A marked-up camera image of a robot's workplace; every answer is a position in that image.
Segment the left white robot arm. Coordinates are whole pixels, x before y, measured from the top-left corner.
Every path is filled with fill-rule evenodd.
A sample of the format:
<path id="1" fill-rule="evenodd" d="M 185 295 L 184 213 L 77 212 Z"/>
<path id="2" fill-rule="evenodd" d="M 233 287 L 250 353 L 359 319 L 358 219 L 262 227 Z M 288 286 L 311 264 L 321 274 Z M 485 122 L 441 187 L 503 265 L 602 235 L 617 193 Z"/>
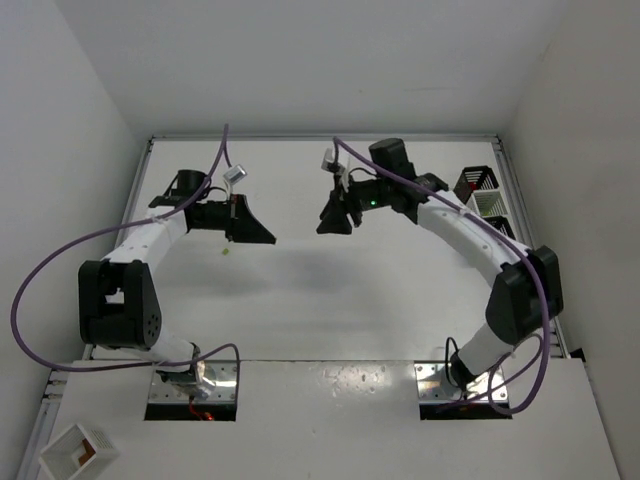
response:
<path id="1" fill-rule="evenodd" d="M 155 365 L 175 387 L 201 386 L 205 364 L 199 347 L 164 327 L 153 273 L 169 250 L 192 230 L 220 231 L 233 243 L 275 244 L 275 236 L 251 213 L 242 194 L 208 197 L 205 173 L 180 170 L 119 247 L 78 272 L 81 339 L 125 350 Z"/>

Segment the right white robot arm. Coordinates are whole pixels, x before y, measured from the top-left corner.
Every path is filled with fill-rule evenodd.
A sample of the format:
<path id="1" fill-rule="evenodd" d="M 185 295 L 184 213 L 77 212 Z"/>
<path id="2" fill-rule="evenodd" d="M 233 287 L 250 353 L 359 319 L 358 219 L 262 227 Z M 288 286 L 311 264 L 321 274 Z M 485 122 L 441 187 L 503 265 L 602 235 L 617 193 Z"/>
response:
<path id="1" fill-rule="evenodd" d="M 468 386 L 563 310 L 559 260 L 553 250 L 534 249 L 506 237 L 470 210 L 438 176 L 417 174 L 399 138 L 370 146 L 364 162 L 375 176 L 364 181 L 355 180 L 339 162 L 343 146 L 335 141 L 322 160 L 334 187 L 317 233 L 349 235 L 361 225 L 365 212 L 389 207 L 438 236 L 491 288 L 482 326 L 447 363 L 453 385 Z"/>

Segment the far black slatted container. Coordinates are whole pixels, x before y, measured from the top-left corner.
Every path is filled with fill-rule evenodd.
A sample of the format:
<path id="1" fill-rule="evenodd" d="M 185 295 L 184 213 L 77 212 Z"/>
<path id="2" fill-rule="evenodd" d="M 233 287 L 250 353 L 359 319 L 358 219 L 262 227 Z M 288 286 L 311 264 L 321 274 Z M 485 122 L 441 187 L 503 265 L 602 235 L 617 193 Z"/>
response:
<path id="1" fill-rule="evenodd" d="M 499 182 L 491 167 L 472 166 L 462 170 L 453 192 L 461 202 L 467 203 L 473 192 L 498 188 Z"/>

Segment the black slatted container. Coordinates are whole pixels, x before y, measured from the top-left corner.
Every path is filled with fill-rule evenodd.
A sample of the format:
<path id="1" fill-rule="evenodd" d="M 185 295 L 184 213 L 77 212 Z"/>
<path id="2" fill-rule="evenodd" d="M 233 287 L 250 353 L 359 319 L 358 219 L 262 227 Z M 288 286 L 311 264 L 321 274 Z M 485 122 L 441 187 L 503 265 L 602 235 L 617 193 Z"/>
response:
<path id="1" fill-rule="evenodd" d="M 505 216 L 490 216 L 484 217 L 483 220 L 491 225 L 495 230 L 499 231 L 502 235 L 515 240 L 516 236 L 511 228 L 509 220 Z"/>
<path id="2" fill-rule="evenodd" d="M 498 188 L 499 182 L 491 167 L 472 166 L 462 170 L 453 192 L 461 202 L 467 203 L 473 192 Z"/>

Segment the middle white slatted container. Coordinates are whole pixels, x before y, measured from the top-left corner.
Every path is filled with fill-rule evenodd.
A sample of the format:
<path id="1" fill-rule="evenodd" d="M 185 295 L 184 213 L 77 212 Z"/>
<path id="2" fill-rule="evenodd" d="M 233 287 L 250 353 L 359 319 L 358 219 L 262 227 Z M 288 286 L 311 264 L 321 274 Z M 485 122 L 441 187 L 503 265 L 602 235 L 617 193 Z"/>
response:
<path id="1" fill-rule="evenodd" d="M 466 203 L 480 217 L 508 216 L 509 209 L 499 189 L 476 190 Z"/>

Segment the white slatted container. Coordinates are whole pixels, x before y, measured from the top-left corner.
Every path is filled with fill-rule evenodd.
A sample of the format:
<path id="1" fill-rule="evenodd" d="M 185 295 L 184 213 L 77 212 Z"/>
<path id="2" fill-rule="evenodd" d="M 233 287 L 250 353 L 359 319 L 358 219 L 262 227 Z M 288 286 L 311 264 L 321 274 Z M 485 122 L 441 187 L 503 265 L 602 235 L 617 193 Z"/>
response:
<path id="1" fill-rule="evenodd" d="M 480 217 L 508 216 L 509 209 L 499 189 L 476 190 L 466 203 Z"/>
<path id="2" fill-rule="evenodd" d="M 42 448 L 39 464 L 49 479 L 94 480 L 119 456 L 104 429 L 73 423 Z"/>

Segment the near black slatted container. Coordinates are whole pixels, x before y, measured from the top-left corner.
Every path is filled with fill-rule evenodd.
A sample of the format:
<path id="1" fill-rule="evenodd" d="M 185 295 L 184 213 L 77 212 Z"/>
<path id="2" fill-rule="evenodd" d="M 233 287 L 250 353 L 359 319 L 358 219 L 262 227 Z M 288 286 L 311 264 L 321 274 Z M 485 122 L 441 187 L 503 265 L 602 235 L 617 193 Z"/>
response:
<path id="1" fill-rule="evenodd" d="M 499 231 L 502 235 L 515 240 L 516 236 L 511 228 L 509 220 L 505 216 L 490 216 L 484 217 L 483 220 L 491 225 L 495 230 Z"/>

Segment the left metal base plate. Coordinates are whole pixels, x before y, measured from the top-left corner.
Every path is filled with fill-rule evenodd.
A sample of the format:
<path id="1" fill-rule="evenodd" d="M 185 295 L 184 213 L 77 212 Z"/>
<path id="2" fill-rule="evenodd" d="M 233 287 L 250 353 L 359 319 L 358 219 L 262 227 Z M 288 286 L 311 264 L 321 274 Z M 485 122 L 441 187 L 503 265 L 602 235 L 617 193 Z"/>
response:
<path id="1" fill-rule="evenodd" d="M 154 371 L 148 402 L 160 405 L 232 405 L 237 398 L 237 366 L 201 361 L 185 372 Z"/>

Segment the metal base plate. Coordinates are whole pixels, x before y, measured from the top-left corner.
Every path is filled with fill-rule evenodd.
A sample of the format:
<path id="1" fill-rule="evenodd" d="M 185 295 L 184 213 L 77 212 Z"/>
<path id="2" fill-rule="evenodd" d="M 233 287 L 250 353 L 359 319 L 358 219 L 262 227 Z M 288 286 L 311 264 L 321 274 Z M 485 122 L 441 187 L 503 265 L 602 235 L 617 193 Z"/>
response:
<path id="1" fill-rule="evenodd" d="M 504 376 L 501 370 L 495 374 L 492 384 L 489 384 L 489 373 L 485 372 L 470 382 L 465 391 L 449 382 L 443 361 L 416 362 L 414 372 L 418 399 L 424 405 L 438 406 L 463 400 L 487 403 L 487 391 L 490 388 L 493 389 L 491 398 L 495 403 L 508 401 L 508 391 L 503 385 Z"/>
<path id="2" fill-rule="evenodd" d="M 148 402 L 160 405 L 232 405 L 237 398 L 237 366 L 201 361 L 185 372 L 154 371 Z"/>

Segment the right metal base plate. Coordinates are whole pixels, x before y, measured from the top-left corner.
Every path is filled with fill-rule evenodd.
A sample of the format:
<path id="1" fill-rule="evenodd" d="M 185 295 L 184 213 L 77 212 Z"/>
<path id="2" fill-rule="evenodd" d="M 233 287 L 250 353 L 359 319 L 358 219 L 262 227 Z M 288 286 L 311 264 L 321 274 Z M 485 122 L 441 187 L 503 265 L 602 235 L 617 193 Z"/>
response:
<path id="1" fill-rule="evenodd" d="M 443 361 L 416 362 L 414 372 L 418 399 L 424 405 L 438 406 L 463 400 L 487 403 L 487 391 L 490 388 L 493 389 L 491 398 L 495 403 L 508 401 L 508 391 L 503 385 L 504 376 L 501 370 L 495 374 L 492 384 L 489 384 L 489 373 L 485 372 L 470 382 L 465 391 L 449 382 Z"/>

